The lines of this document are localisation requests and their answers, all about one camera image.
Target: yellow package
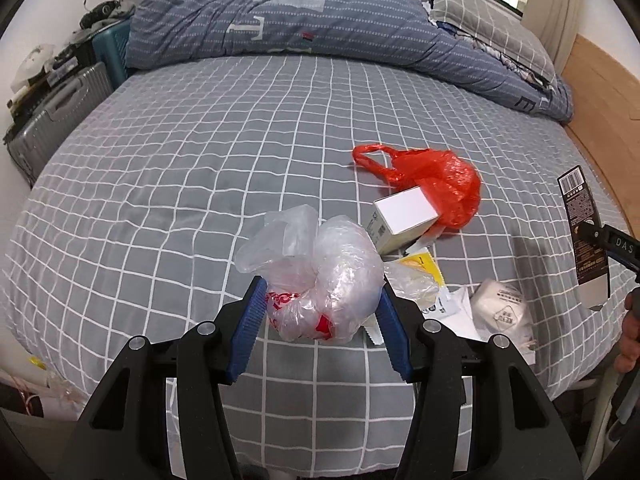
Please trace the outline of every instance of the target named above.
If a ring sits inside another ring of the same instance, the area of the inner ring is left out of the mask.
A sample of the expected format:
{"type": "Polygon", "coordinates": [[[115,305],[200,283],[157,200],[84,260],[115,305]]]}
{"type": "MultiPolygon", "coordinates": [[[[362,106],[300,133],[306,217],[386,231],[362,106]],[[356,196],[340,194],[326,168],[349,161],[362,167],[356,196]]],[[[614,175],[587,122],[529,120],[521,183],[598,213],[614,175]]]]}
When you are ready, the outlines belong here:
{"type": "Polygon", "coordinates": [[[424,250],[424,252],[421,253],[410,254],[409,256],[400,258],[398,260],[398,263],[406,265],[407,267],[414,267],[415,269],[420,269],[424,272],[428,272],[431,276],[434,277],[438,285],[445,286],[444,278],[442,277],[442,273],[438,268],[438,264],[427,250],[424,250]]]}

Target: human hand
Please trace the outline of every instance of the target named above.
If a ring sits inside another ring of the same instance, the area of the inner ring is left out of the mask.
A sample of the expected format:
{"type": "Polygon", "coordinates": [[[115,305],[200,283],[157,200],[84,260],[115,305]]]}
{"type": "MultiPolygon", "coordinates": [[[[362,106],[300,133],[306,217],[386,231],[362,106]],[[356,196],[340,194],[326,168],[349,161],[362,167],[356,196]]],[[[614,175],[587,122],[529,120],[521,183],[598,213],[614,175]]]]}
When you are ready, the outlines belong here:
{"type": "Polygon", "coordinates": [[[622,335],[618,341],[620,355],[616,357],[613,367],[617,372],[626,374],[634,369],[636,361],[640,358],[640,320],[637,320],[631,312],[633,306],[632,294],[625,298],[625,308],[629,311],[622,320],[622,335]]]}

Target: wooden bed frame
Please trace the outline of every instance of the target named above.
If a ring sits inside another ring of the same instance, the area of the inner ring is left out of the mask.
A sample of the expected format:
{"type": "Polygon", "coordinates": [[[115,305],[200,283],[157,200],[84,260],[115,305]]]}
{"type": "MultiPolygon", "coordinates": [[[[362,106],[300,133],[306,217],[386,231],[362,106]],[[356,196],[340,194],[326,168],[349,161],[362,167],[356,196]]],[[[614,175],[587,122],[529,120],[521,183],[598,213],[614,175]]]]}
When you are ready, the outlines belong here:
{"type": "Polygon", "coordinates": [[[580,35],[562,76],[575,105],[565,130],[640,238],[640,81],[580,35]]]}

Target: blue gripper pad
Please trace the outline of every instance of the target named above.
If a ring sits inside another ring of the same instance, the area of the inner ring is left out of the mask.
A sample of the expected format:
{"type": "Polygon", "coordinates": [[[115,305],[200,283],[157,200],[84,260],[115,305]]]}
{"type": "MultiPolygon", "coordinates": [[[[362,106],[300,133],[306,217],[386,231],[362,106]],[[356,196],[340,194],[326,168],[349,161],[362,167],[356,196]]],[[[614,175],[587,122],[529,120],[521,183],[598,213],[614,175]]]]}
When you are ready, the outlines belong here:
{"type": "Polygon", "coordinates": [[[246,306],[231,338],[231,356],[226,368],[226,378],[231,383],[235,383],[244,373],[254,349],[255,338],[267,310],[267,282],[259,278],[251,296],[245,296],[242,300],[246,301],[246,306]]]}
{"type": "Polygon", "coordinates": [[[392,300],[384,288],[376,309],[376,319],[385,340],[386,352],[389,354],[392,367],[400,374],[403,381],[408,382],[412,375],[409,339],[398,319],[392,300]]]}

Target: suitcase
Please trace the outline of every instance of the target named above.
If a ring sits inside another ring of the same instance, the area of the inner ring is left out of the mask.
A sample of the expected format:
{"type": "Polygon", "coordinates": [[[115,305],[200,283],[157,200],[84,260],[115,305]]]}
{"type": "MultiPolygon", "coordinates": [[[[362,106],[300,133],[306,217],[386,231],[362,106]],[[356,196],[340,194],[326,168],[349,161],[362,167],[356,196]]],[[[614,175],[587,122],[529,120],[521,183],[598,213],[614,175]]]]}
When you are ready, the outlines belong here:
{"type": "Polygon", "coordinates": [[[113,92],[104,63],[81,70],[57,86],[33,112],[7,150],[30,186],[60,144],[113,92]]]}
{"type": "Polygon", "coordinates": [[[98,32],[93,40],[95,58],[107,67],[107,74],[115,90],[129,77],[125,67],[130,20],[114,23],[98,32]]]}

